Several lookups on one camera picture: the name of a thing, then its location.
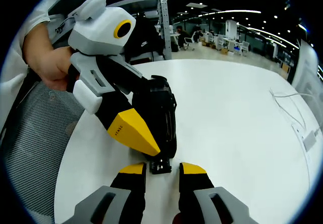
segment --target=yellow eye ring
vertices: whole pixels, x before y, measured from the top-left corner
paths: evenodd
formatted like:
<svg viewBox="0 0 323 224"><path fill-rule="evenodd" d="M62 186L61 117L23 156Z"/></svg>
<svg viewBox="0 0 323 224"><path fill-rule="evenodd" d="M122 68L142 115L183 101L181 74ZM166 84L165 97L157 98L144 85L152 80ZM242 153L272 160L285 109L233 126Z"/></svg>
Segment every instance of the yellow eye ring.
<svg viewBox="0 0 323 224"><path fill-rule="evenodd" d="M119 25L115 28L114 37L121 38L127 35L131 28L131 21L124 20L119 23Z"/></svg>

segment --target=floor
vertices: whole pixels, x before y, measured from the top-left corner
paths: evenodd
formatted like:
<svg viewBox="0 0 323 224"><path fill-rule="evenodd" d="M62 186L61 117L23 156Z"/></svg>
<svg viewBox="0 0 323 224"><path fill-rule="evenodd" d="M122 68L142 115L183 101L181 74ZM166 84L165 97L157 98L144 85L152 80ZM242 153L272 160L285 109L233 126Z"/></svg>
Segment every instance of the floor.
<svg viewBox="0 0 323 224"><path fill-rule="evenodd" d="M253 52L249 52L247 56L240 56L238 54L223 55L218 50L202 46L200 42L194 43L192 47L194 47L195 50L189 49L172 52L172 59L211 59L230 61L271 70L281 75L284 79L287 79L288 76L287 73L279 67L279 64Z"/></svg>

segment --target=desk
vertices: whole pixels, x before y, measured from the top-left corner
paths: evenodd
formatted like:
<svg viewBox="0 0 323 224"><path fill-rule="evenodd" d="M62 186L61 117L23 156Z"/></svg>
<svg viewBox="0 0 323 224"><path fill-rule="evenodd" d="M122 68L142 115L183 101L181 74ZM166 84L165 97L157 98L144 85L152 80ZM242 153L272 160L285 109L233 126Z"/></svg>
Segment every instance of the desk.
<svg viewBox="0 0 323 224"><path fill-rule="evenodd" d="M241 42L237 42L236 40L232 40L232 39L228 39L228 38L223 38L224 41L227 41L227 42L234 42L234 45L235 46L238 46L239 48L241 47L242 43Z"/></svg>
<svg viewBox="0 0 323 224"><path fill-rule="evenodd" d="M204 168L214 186L244 202L258 223L287 223L309 189L303 148L292 120L269 93L295 93L278 74L262 68L212 60L170 60L136 65L145 77L167 77L177 101L177 153L170 174L146 177L142 223L172 223L178 211L179 163ZM301 96L294 96L308 129L318 123ZM281 105L299 119L289 98ZM310 178L319 170L321 132L310 155ZM70 218L74 207L123 167L143 156L116 142L95 116L79 120L60 166L55 221Z"/></svg>

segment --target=power adapter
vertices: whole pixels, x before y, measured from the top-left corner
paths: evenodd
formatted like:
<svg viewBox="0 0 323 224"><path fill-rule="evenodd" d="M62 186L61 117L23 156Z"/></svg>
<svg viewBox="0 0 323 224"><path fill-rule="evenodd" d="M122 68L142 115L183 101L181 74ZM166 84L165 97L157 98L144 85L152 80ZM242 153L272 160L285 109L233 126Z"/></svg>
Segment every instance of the power adapter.
<svg viewBox="0 0 323 224"><path fill-rule="evenodd" d="M306 149L306 152L308 152L312 146L314 146L316 142L314 131L310 131L308 135L303 139L303 144Z"/></svg>

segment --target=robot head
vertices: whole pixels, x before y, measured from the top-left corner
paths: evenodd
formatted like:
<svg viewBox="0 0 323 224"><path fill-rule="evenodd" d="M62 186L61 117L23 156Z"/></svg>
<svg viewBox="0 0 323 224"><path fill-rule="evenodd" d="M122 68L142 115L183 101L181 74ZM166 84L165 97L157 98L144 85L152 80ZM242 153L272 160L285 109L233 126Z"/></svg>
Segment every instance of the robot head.
<svg viewBox="0 0 323 224"><path fill-rule="evenodd" d="M105 7L105 0L87 0L74 12L75 26L68 44L86 55L117 55L136 24L119 7Z"/></svg>

